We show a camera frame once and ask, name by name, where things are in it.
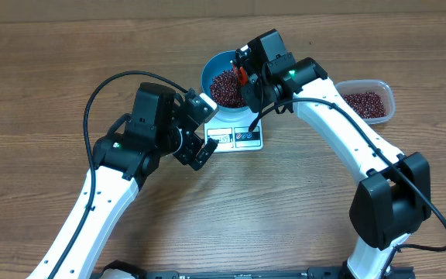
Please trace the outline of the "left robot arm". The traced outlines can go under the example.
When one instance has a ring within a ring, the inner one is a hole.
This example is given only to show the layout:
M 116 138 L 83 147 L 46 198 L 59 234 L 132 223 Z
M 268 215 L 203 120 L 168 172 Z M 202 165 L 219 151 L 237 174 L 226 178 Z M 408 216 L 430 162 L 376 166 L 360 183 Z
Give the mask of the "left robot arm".
M 206 94 L 180 95 L 143 82 L 132 111 L 122 115 L 91 152 L 92 166 L 72 211 L 32 278 L 88 278 L 116 223 L 160 159 L 173 155 L 201 169 L 216 149 L 195 130 L 218 110 Z

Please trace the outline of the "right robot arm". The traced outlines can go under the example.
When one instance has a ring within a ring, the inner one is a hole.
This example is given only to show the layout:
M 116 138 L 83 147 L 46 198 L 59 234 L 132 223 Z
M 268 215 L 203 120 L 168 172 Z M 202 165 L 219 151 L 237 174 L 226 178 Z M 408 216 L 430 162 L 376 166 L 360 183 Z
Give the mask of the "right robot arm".
M 250 109 L 285 110 L 310 124 L 347 167 L 357 187 L 349 218 L 359 238 L 340 267 L 311 267 L 309 278 L 413 278 L 391 262 L 431 217 L 430 166 L 380 137 L 340 96 L 312 58 L 296 60 L 274 29 L 235 51 L 234 72 Z

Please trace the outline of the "red scoop blue handle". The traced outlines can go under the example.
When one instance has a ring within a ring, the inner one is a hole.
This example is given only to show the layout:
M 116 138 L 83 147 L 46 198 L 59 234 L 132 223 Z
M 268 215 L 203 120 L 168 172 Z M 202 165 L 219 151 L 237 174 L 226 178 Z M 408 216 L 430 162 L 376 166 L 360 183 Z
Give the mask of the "red scoop blue handle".
M 236 69 L 236 75 L 241 85 L 245 85 L 249 80 L 249 77 L 243 67 L 239 67 Z

